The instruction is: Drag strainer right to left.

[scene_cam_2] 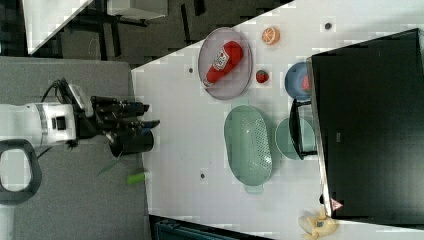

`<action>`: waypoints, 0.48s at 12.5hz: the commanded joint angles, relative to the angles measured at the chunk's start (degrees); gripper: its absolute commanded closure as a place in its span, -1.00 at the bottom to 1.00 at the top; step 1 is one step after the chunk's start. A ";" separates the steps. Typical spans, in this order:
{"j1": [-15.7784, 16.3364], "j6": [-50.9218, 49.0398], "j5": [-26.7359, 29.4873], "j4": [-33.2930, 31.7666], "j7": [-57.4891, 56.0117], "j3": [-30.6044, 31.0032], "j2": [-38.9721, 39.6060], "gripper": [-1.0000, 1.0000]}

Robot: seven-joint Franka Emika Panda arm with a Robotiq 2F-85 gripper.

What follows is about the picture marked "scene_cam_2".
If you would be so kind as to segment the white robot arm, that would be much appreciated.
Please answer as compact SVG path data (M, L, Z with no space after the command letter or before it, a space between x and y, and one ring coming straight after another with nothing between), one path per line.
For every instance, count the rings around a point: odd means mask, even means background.
M142 121L149 106L94 96L77 100L1 106L1 240L13 240L14 208L33 198L42 184L41 148L71 149L102 136L115 161L139 156L154 146L151 132L159 122Z

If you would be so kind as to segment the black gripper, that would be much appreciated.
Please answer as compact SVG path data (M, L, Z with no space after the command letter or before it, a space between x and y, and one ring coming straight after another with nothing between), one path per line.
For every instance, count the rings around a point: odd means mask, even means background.
M148 104L142 102L119 102L116 98L92 96L89 107L92 115L80 112L76 115L76 137L78 140L89 139L115 129L153 129L159 120L122 120L119 114L143 116L149 110Z

